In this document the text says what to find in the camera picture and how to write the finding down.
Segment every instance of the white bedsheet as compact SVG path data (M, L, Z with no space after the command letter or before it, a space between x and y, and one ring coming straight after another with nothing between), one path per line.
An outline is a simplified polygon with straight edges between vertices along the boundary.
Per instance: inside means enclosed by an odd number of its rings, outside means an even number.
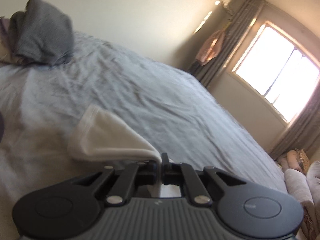
M194 77L85 34L75 37L67 65L0 67L6 126L0 239L18 237L11 209L24 194L105 165L67 153L71 131L90 104L117 114L174 162L213 165L286 192L282 171Z

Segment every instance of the window pane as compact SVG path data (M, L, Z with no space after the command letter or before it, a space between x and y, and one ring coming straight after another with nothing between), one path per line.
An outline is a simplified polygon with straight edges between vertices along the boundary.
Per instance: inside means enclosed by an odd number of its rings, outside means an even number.
M264 95L287 62L294 46L266 27L236 73Z
M291 121L308 102L318 75L319 69L306 57L302 57L289 73L288 82L282 85L280 95L273 104L287 121Z
M276 82L273 84L272 88L270 89L269 93L266 95L266 99L270 103L274 103L281 92L287 87L288 84L291 83L292 75L295 73L299 62L302 58L302 54L300 51L295 49L289 58L287 64L284 66L283 70L281 71L279 77L277 78Z

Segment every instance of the white cloth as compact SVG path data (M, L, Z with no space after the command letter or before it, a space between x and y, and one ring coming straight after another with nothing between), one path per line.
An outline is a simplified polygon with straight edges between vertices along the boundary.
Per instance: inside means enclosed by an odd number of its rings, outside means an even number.
M98 106L90 105L73 131L69 154L82 161L147 161L154 160L161 167L160 153L130 128L120 117ZM180 189L175 185L148 187L153 197L178 197Z

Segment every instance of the metal pin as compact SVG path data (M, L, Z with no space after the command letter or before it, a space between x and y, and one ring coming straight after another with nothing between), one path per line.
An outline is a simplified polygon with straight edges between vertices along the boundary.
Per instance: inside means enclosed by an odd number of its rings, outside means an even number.
M194 198L194 201L197 204L207 204L207 203L209 203L211 201L211 199L208 198L207 196L200 195L200 196L196 196Z
M109 204L120 204L123 201L122 197L120 196L109 196L106 200Z

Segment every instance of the window frame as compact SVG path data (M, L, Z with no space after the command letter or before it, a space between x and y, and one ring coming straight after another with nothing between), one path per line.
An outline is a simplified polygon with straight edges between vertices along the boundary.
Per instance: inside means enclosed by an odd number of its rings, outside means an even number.
M233 76L233 78L235 78L236 80L238 80L239 82L241 82L244 86L247 87L248 90L252 91L253 93L255 93L256 95L258 95L265 104L267 104L269 107L272 108L272 110L276 113L276 116L278 117L278 119L284 124L284 125L289 125L294 119L295 117L299 114L297 113L292 120L287 121L282 114L273 106L272 103L270 103L265 96L268 94L266 93L265 95L260 94L254 87L252 87L246 80L244 80L242 77L240 77L236 71L240 68L242 62L245 60L245 58L248 56L248 54L250 53L250 51L252 50L253 46L256 44L257 40L260 38L263 30L266 27L270 27L273 30L275 30L278 34L280 34L281 36L283 36L285 39L287 39L288 41L290 41L293 46L294 49L297 49L303 56L305 56L306 58L308 58L314 65L315 67L317 67L320 71L320 63L318 62L318 60L304 47L302 46L297 40L295 40L292 36L290 36L288 33L286 33L284 30L282 30L280 27L278 27L277 25L275 25L274 23L272 23L269 20L266 20L263 24L261 24L260 28L258 29L256 35L254 36L254 38L252 39L252 41L250 42L249 46L247 47L247 49L244 51L244 53L241 55L241 57L239 58L239 60L236 62L236 64L234 65L234 67L230 70L229 74L231 74Z

